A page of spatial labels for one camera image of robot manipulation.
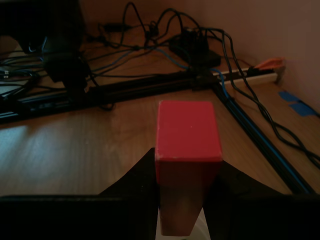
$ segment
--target black device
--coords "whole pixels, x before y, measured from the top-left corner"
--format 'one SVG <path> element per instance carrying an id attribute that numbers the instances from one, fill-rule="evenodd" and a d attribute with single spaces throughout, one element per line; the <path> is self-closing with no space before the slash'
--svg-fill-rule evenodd
<path id="1" fill-rule="evenodd" d="M 221 64 L 221 56 L 209 49 L 207 36 L 191 28 L 184 28 L 179 37 L 170 40 L 169 49 L 191 66 L 213 68 Z"/>
<path id="2" fill-rule="evenodd" d="M 77 51 L 85 32 L 78 0 L 2 0 L 0 23 L 0 36 L 13 37 L 26 54 L 41 53 L 46 38 L 51 51 Z"/>
<path id="3" fill-rule="evenodd" d="M 99 195 L 0 197 L 1 236 L 154 240 L 159 207 L 151 148 Z M 316 239 L 320 196 L 283 195 L 224 161 L 203 210 L 212 240 Z"/>

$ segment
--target wooden block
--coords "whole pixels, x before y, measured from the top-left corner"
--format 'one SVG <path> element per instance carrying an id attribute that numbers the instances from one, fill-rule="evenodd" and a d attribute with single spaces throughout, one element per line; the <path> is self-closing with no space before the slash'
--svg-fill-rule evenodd
<path id="1" fill-rule="evenodd" d="M 190 235 L 221 163 L 212 103 L 160 102 L 155 168 L 162 235 Z"/>

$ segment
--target wood grain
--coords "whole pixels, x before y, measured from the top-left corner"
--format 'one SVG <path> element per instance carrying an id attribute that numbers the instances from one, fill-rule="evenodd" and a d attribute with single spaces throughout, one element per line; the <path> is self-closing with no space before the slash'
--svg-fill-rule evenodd
<path id="1" fill-rule="evenodd" d="M 137 30 L 126 39 L 137 44 L 143 40 L 140 34 Z M 221 53 L 217 42 L 211 44 L 211 48 Z M 94 48 L 85 56 L 91 58 L 109 52 L 110 49 Z M 98 68 L 117 57 L 119 55 L 102 58 L 90 66 Z M 153 52 L 111 73 L 134 75 L 179 70 L 161 53 Z M 222 61 L 220 70 L 227 70 L 225 61 Z M 101 84 L 119 81 L 115 78 L 98 80 Z M 57 86 L 48 78 L 42 80 L 42 84 Z M 253 89 L 276 121 L 293 130 L 311 151 L 320 154 L 319 119 L 298 116 L 278 96 L 281 89 L 272 83 L 254 86 Z M 309 184 L 320 192 L 320 172 L 302 153 L 276 139 L 252 103 L 239 94 L 236 99 Z M 0 195 L 102 192 L 155 146 L 157 109 L 161 100 L 212 102 L 224 160 L 261 183 L 281 193 L 290 193 L 211 90 L 185 90 L 120 102 L 111 112 L 96 107 L 0 125 Z"/>

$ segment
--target power adapter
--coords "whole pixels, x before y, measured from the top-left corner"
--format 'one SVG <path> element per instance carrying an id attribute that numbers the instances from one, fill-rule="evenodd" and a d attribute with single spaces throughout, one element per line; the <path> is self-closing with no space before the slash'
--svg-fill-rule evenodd
<path id="1" fill-rule="evenodd" d="M 127 31 L 129 29 L 132 29 L 132 26 L 128 24 L 114 22 L 103 25 L 103 29 L 106 33 L 121 33 L 122 30 Z"/>
<path id="2" fill-rule="evenodd" d="M 190 28 L 185 28 L 179 37 L 172 38 L 169 49 L 193 67 L 212 68 L 221 64 L 221 56 L 209 49 L 206 36 Z"/>

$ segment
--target blue tape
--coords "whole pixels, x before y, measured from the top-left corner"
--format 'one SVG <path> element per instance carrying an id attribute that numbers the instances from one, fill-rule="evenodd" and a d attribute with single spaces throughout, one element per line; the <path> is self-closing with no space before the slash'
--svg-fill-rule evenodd
<path id="1" fill-rule="evenodd" d="M 289 105 L 297 114 L 302 117 L 310 116 L 310 115 L 317 115 L 317 113 L 307 105 L 303 104 L 302 102 L 297 102 Z"/>
<path id="2" fill-rule="evenodd" d="M 297 102 L 297 101 L 300 100 L 299 98 L 297 98 L 296 96 L 290 94 L 290 93 L 287 92 L 287 91 L 280 91 L 280 92 L 278 92 L 278 93 L 279 93 L 280 97 L 281 97 L 283 100 L 287 101 L 287 102 Z"/>

